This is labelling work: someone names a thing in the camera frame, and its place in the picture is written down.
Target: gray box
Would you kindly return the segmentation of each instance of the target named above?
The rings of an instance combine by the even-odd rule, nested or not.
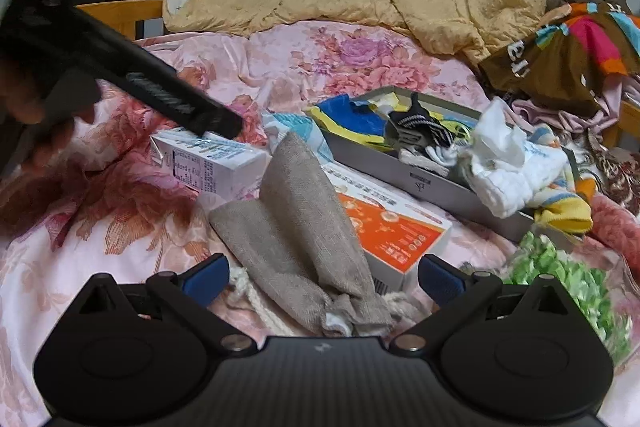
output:
[[[405,105],[410,105],[412,92],[401,87],[382,87],[356,97],[354,100],[368,100],[390,92],[394,92]],[[474,121],[480,118],[478,111],[428,94],[420,94],[418,98],[427,110],[434,110],[445,116],[464,116]],[[337,162],[401,188],[418,200],[436,204],[456,217],[484,225],[514,243],[520,241],[533,224],[532,215],[524,212],[513,214],[507,219],[495,217],[469,188],[425,169],[404,164],[391,155],[347,140],[324,129],[322,133]]]

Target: silver screw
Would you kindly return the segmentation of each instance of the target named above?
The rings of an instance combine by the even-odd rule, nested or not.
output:
[[[222,347],[227,351],[244,351],[249,349],[252,345],[252,340],[246,335],[227,335],[220,341]]]
[[[403,351],[418,351],[427,345],[427,341],[418,335],[400,335],[396,338],[396,346]]]

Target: wooden bed frame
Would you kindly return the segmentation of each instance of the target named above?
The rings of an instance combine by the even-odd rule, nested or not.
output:
[[[136,38],[136,22],[162,18],[162,0],[100,2],[82,4],[78,8],[130,40]],[[603,132],[604,145],[617,146],[623,132],[640,139],[640,109],[628,102],[622,102],[620,121]]]

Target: pink stripe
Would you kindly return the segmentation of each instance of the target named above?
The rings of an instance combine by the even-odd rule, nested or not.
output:
[[[580,41],[585,51],[590,54],[598,64],[620,59],[620,51],[611,42],[605,31],[586,16],[580,17],[569,26],[569,32]]]

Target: orange and white box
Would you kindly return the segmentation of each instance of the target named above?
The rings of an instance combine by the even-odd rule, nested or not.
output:
[[[345,167],[322,166],[353,223],[365,251],[376,291],[408,291],[417,280],[417,261],[441,254],[452,223]]]

